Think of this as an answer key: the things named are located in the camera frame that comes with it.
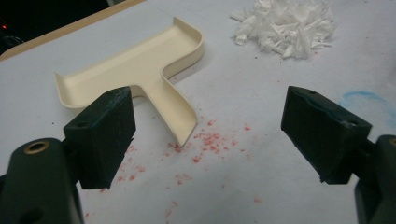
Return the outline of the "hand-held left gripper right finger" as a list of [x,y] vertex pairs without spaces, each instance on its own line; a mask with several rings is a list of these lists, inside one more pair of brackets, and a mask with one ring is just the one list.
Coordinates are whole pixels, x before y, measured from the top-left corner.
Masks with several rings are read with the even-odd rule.
[[396,224],[396,135],[368,139],[372,125],[321,94],[290,86],[281,130],[322,182],[354,189],[359,224]]

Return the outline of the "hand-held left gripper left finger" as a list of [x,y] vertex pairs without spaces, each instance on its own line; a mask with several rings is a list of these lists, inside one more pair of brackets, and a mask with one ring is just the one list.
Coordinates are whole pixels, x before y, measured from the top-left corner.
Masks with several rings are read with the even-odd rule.
[[0,176],[0,224],[84,224],[78,188],[109,189],[136,130],[131,89],[103,93],[65,139],[18,147]]

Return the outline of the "cream plastic dustpan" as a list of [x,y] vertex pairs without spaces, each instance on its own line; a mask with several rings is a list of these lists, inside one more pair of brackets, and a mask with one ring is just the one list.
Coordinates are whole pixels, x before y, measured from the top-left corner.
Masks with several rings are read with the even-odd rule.
[[182,147],[197,115],[169,78],[197,63],[203,54],[202,33],[174,17],[172,26],[137,45],[75,73],[57,74],[59,99],[79,113],[106,91],[129,87],[132,96],[150,101]]

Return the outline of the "pile of white plastic pieces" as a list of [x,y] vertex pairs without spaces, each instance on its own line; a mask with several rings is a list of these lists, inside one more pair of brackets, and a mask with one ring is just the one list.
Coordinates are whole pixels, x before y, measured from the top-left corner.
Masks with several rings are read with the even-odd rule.
[[261,51],[278,53],[283,59],[308,59],[316,49],[330,47],[334,18],[326,2],[316,0],[254,0],[253,8],[236,11],[239,21],[233,42],[243,46],[250,39]]

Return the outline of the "red crumbs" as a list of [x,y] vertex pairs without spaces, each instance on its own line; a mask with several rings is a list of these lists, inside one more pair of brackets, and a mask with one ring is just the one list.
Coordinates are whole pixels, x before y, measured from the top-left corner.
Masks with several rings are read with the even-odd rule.
[[224,210],[241,197],[247,204],[262,197],[236,187],[238,170],[252,161],[242,145],[252,127],[227,129],[202,120],[180,146],[157,138],[137,138],[126,150],[111,189],[83,194],[88,224],[215,224],[231,217]]

